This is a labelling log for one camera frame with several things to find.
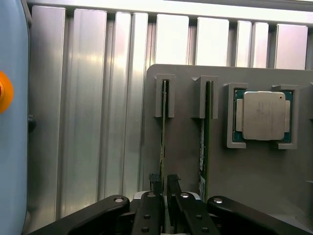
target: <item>blue machine housing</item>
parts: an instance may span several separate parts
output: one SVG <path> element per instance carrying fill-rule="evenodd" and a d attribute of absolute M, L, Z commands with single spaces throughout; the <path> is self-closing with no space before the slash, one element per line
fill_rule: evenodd
<path fill-rule="evenodd" d="M 28 26 L 21 0 L 0 0 L 0 71 L 14 98 L 0 114 L 0 235 L 20 235 L 27 205 Z"/>

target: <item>metal partition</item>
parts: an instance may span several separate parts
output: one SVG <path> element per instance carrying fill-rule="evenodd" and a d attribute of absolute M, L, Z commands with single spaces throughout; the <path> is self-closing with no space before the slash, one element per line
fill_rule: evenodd
<path fill-rule="evenodd" d="M 140 133 L 150 65 L 313 67 L 313 12 L 171 1 L 28 4 L 29 109 L 38 122 L 29 137 L 29 232 L 109 195 L 146 189 Z"/>

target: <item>metal bolt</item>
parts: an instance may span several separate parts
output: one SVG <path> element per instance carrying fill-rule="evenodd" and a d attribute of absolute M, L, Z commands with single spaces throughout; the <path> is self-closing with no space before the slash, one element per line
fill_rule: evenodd
<path fill-rule="evenodd" d="M 114 199 L 114 201 L 115 202 L 122 202 L 122 201 L 124 201 L 124 199 L 121 198 L 121 197 L 117 197 L 117 198 Z"/>
<path fill-rule="evenodd" d="M 181 196 L 182 196 L 183 198 L 189 197 L 188 193 L 186 193 L 186 192 L 182 192 L 182 193 L 181 193 Z"/>
<path fill-rule="evenodd" d="M 214 200 L 214 202 L 217 203 L 217 204 L 220 204 L 220 203 L 223 202 L 223 200 L 222 200 L 221 198 L 218 198 L 218 197 L 217 197 L 217 198 L 214 198 L 213 200 Z"/>
<path fill-rule="evenodd" d="M 201 231 L 204 233 L 209 233 L 210 230 L 207 227 L 203 227 Z"/>
<path fill-rule="evenodd" d="M 149 228 L 148 227 L 143 227 L 141 229 L 141 231 L 145 234 L 145 233 L 149 232 Z"/>

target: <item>emergency stop button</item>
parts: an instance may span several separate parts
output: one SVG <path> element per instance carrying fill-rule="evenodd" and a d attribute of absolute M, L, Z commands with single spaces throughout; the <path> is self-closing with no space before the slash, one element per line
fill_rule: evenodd
<path fill-rule="evenodd" d="M 13 96 L 14 90 L 10 79 L 0 71 L 0 114 L 9 108 Z"/>

